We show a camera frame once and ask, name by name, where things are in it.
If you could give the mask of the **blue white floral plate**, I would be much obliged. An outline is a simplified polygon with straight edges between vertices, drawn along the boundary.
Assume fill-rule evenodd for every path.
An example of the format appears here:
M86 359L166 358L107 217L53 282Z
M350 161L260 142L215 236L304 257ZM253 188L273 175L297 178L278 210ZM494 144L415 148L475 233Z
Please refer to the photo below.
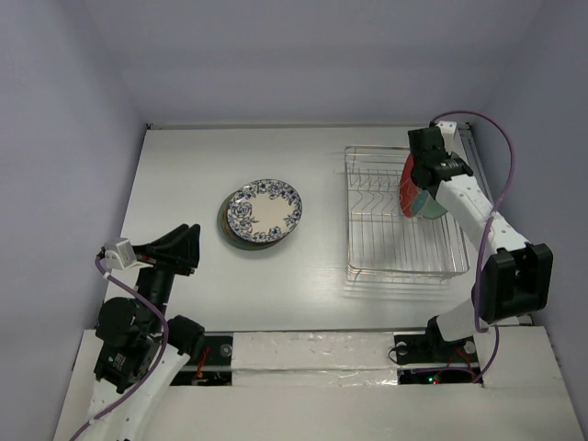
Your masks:
M265 178L233 192L225 213L228 228L238 239L253 245L273 245L294 231L302 210L302 199L293 186Z

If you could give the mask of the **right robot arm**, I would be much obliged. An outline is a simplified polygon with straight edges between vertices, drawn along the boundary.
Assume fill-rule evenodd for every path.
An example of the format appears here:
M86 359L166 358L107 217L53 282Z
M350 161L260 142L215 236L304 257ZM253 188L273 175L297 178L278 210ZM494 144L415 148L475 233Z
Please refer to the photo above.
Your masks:
M454 152L456 140L450 121L408 133L412 182L458 222L478 249L470 299L426 326L423 349L434 360L447 358L457 343L493 324L543 310L554 260L546 244L527 240L499 213L499 203L488 200L469 164Z

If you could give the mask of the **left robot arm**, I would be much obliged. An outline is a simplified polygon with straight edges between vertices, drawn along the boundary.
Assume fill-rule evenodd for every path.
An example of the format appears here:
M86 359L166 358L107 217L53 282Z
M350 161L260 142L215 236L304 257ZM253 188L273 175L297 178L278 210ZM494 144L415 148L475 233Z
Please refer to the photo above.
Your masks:
M142 439L175 375L203 354L202 325L165 317L175 278L198 268L199 238L199 225L181 224L150 243L118 238L97 253L102 278L127 294L99 309L102 345L87 420L74 440Z

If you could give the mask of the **green floral plate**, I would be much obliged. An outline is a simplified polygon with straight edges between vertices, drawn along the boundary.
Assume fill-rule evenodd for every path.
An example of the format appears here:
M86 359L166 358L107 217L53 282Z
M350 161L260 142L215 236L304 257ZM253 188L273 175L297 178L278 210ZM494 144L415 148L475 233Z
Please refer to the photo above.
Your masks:
M427 170L432 176L425 189L418 193L422 207L419 214L428 220L435 220L447 213L447 210L436 200L437 190L443 181L462 171L462 158L455 152L439 154L435 159L427 160Z

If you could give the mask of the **red and teal plate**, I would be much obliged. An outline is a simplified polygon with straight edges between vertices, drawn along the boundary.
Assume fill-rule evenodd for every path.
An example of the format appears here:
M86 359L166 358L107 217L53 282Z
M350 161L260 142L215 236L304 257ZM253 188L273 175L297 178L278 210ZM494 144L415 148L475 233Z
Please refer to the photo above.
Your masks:
M399 183L399 201L402 214L407 218L421 215L425 209L429 194L419 188L412 180L413 156L408 155L401 173Z

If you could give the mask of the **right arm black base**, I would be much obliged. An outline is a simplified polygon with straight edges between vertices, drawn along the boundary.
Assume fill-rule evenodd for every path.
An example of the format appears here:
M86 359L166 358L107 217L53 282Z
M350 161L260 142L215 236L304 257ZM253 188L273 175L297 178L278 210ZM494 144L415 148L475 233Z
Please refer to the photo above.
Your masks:
M432 343L423 334L399 334L394 336L387 357L401 367L446 367L452 363L474 366L479 363L477 353L468 354L465 348L465 344L472 342L466 339L457 343Z

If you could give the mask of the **white foam block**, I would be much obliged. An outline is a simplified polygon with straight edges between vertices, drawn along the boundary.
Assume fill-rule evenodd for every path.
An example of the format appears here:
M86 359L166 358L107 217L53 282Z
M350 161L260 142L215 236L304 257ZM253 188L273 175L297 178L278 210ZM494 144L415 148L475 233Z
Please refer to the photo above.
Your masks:
M390 332L237 333L236 387L379 387L398 383Z

